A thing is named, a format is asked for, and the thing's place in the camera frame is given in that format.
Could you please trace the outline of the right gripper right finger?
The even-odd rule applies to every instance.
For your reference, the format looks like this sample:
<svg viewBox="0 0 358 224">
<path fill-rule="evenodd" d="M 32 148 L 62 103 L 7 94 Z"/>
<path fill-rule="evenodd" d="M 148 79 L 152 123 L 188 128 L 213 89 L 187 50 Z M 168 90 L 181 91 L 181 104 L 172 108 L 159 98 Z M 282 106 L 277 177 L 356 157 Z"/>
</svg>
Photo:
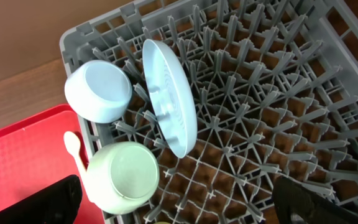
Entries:
<svg viewBox="0 0 358 224">
<path fill-rule="evenodd" d="M 286 177 L 275 180 L 272 199 L 280 223 L 358 223 L 358 202 L 342 208 Z"/>
</svg>

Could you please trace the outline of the white plastic spoon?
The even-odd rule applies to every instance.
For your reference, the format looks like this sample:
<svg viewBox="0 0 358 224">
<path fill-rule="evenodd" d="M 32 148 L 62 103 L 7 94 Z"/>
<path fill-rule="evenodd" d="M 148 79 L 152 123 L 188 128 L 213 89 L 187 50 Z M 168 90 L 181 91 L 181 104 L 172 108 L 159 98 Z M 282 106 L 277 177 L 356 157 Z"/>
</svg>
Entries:
<svg viewBox="0 0 358 224">
<path fill-rule="evenodd" d="M 80 157 L 80 149 L 81 149 L 80 139 L 75 133 L 71 131 L 67 131 L 63 135 L 63 141 L 68 153 L 74 158 L 75 164 L 78 168 L 81 177 L 84 177 L 86 175 L 86 169 Z"/>
</svg>

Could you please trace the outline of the light blue bowl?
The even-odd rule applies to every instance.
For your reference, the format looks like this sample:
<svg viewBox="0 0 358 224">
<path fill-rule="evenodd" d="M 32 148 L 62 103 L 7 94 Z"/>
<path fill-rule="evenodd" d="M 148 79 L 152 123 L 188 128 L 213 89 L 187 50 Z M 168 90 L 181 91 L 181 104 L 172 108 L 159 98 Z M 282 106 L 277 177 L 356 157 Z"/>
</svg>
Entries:
<svg viewBox="0 0 358 224">
<path fill-rule="evenodd" d="M 104 60 L 84 63 L 66 80 L 68 104 L 94 123 L 112 123 L 123 116 L 132 98 L 132 84 L 124 71 Z"/>
</svg>

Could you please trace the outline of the red serving tray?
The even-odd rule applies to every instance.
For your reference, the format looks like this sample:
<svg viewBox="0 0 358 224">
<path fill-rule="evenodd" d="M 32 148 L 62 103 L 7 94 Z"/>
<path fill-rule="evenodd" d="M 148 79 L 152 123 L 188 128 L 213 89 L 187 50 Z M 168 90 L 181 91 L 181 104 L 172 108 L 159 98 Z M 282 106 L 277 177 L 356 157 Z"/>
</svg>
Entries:
<svg viewBox="0 0 358 224">
<path fill-rule="evenodd" d="M 81 134 L 76 113 L 58 105 L 0 129 L 0 211 L 64 179 L 80 178 L 63 142 L 65 132 Z M 83 197 L 73 223 L 103 223 L 102 211 Z"/>
</svg>

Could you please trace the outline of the light blue plate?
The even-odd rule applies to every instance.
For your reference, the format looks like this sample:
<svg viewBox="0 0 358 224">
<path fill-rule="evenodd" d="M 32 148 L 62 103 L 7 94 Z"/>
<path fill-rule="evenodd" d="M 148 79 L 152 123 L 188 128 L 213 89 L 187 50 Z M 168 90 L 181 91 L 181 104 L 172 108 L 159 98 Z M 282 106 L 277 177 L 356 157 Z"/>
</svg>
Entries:
<svg viewBox="0 0 358 224">
<path fill-rule="evenodd" d="M 197 138 L 195 102 L 185 71 L 165 43 L 147 39 L 142 48 L 144 75 L 150 102 L 169 148 L 184 158 Z"/>
</svg>

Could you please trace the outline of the grey dishwasher rack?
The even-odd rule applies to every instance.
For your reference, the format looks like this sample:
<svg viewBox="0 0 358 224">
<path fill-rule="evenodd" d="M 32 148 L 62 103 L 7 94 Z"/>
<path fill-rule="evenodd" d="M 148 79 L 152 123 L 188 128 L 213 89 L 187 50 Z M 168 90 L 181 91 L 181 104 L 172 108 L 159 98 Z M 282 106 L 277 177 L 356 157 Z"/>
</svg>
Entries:
<svg viewBox="0 0 358 224">
<path fill-rule="evenodd" d="M 142 69 L 147 39 L 183 65 L 198 122 L 195 148 L 169 150 Z M 129 74 L 126 113 L 80 119 L 88 157 L 134 141 L 156 156 L 154 196 L 105 223 L 268 223 L 287 177 L 358 215 L 358 18 L 348 1 L 134 1 L 67 30 L 67 74 L 101 59 Z"/>
</svg>

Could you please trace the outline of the pale green bowl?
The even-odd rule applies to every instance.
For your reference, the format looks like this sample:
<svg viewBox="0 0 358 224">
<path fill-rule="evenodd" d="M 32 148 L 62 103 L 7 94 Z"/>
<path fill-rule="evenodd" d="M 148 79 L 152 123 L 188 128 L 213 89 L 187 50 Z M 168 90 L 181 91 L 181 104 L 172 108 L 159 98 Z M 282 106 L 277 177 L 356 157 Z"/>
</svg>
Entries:
<svg viewBox="0 0 358 224">
<path fill-rule="evenodd" d="M 90 202 L 101 210 L 131 213 L 155 193 L 160 174 L 150 149 L 137 142 L 102 147 L 89 160 L 85 190 Z"/>
</svg>

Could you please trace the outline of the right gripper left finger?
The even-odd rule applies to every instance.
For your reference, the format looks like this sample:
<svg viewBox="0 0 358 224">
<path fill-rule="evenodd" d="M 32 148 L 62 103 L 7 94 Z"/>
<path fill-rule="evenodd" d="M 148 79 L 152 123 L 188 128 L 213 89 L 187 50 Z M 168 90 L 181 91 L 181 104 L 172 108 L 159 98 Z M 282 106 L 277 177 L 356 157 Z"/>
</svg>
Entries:
<svg viewBox="0 0 358 224">
<path fill-rule="evenodd" d="M 73 223 L 83 197 L 80 178 L 62 180 L 0 211 L 0 223 Z"/>
</svg>

